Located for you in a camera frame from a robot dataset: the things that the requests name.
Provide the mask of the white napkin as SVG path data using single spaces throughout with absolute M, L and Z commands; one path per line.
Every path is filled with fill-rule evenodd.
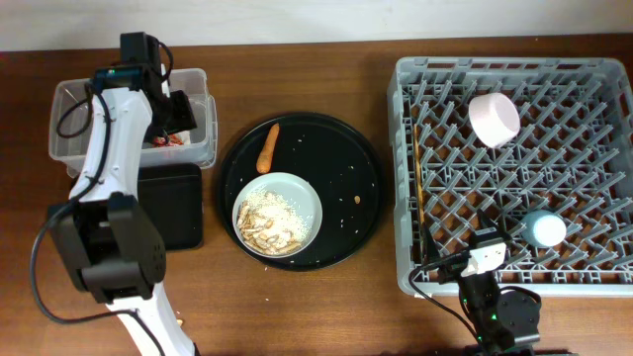
M 173 133 L 168 137 L 168 144 L 170 146 L 189 145 L 192 143 L 193 140 L 190 131 Z

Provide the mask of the pink bowl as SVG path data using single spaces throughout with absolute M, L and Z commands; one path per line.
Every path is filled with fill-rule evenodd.
M 520 118 L 512 101 L 501 93 L 474 98 L 469 103 L 469 121 L 477 138 L 487 147 L 499 148 L 520 131 Z

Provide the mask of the white plate with food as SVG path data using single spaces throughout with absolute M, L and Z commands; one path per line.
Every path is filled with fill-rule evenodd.
M 282 259 L 307 249 L 323 220 L 320 198 L 304 179 L 268 173 L 239 191 L 230 209 L 238 244 L 257 257 Z

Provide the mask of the blue plastic cup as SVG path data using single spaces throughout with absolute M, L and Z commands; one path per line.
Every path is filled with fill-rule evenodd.
M 528 213 L 521 222 L 525 229 L 520 236 L 535 247 L 553 247 L 567 236 L 567 226 L 563 219 L 549 211 L 538 210 Z

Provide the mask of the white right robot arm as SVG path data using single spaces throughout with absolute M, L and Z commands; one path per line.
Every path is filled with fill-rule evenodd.
M 411 272 L 435 270 L 438 282 L 458 285 L 458 319 L 474 336 L 476 344 L 466 355 L 532 355 L 540 340 L 538 323 L 541 297 L 517 286 L 501 287 L 496 270 L 505 263 L 510 235 L 483 211 L 477 211 L 479 228 L 467 248 L 442 256 L 429 228 L 420 228 L 424 264 Z

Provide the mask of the orange carrot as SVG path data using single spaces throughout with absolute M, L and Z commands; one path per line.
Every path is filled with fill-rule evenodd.
M 279 131 L 280 125 L 274 124 L 265 139 L 264 145 L 256 161 L 256 170 L 260 174 L 268 173 L 272 167 L 273 154 Z

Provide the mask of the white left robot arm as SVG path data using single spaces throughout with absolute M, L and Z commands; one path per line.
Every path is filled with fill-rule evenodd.
M 172 117 L 170 71 L 161 64 L 99 69 L 86 82 L 92 132 L 81 173 L 66 203 L 52 207 L 38 232 L 29 281 L 41 313 L 59 324 L 116 316 L 143 355 L 196 355 L 169 304 L 163 239 L 137 198 L 146 133 Z M 101 315 L 62 317 L 44 303 L 37 258 L 46 235 L 74 287 L 106 306 Z

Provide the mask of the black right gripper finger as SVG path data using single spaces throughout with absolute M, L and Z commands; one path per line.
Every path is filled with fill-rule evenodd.
M 425 224 L 425 233 L 426 233 L 426 258 L 424 261 L 424 265 L 428 265 L 433 263 L 434 261 L 440 258 L 439 251 L 435 244 L 435 241 L 432 237 L 432 233 L 430 232 L 427 224 Z
M 476 235 L 485 235 L 490 233 L 497 235 L 499 233 L 497 224 L 490 219 L 483 210 L 477 209 L 477 218 L 480 228 L 475 231 Z

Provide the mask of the red snack wrapper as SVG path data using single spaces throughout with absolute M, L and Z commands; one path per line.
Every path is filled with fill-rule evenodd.
M 156 136 L 151 145 L 153 147 L 180 146 L 186 144 L 187 141 L 179 134 L 170 134 L 168 136 Z

